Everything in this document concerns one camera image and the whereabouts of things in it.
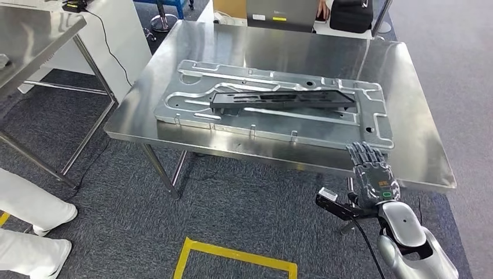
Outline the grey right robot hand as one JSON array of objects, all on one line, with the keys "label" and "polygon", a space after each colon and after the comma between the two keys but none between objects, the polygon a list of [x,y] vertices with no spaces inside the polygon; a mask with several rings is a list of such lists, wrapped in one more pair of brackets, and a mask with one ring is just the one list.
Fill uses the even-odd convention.
[{"label": "grey right robot hand", "polygon": [[346,150],[353,162],[359,187],[359,206],[370,208],[378,203],[400,200],[400,185],[379,149],[366,142],[353,142],[346,146]]}]

